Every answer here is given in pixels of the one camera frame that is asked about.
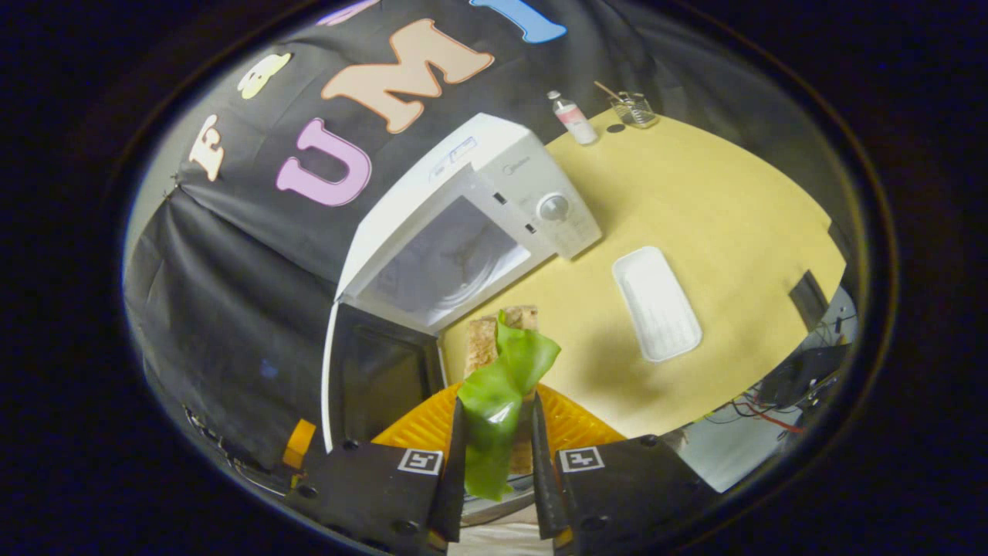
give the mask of white bottle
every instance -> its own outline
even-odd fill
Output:
[[[569,133],[573,134],[576,142],[590,144],[597,140],[597,132],[594,131],[594,127],[590,125],[587,117],[583,115],[576,103],[561,98],[559,91],[549,91],[546,96],[552,101],[552,112],[562,122],[562,125],[566,126]]]

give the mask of bread slice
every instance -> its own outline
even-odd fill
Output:
[[[504,324],[522,330],[538,330],[538,309],[532,305],[506,307]],[[497,359],[497,318],[483,317],[466,324],[466,367],[463,378],[470,376],[473,371],[491,364]],[[528,392],[524,399],[522,415],[531,413],[532,401],[535,399],[535,388]],[[532,426],[527,417],[519,420],[518,434],[515,436],[515,447],[511,452],[511,470],[513,475],[529,475],[532,467]]]

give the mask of lettuce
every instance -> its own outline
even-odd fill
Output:
[[[456,394],[466,417],[465,487],[468,494],[500,502],[511,492],[508,471],[522,398],[559,355],[559,345],[535,330],[504,324],[498,315],[498,358],[474,371]]]

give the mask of white microwave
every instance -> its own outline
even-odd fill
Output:
[[[440,141],[367,213],[344,261],[322,361],[326,451],[370,440],[446,385],[443,328],[600,237],[527,128],[477,114]]]

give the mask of yellow table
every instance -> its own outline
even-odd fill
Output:
[[[626,436],[692,422],[762,379],[806,337],[788,292],[808,269],[828,301],[845,261],[830,217],[770,164],[724,139],[663,117],[625,128],[607,111],[600,140],[566,134],[547,148],[597,218],[604,238],[574,261],[553,258],[444,331],[450,383],[462,380],[466,323],[538,305],[539,329],[562,346],[542,382]],[[641,356],[611,273],[642,247],[662,250],[703,330],[693,351]]]

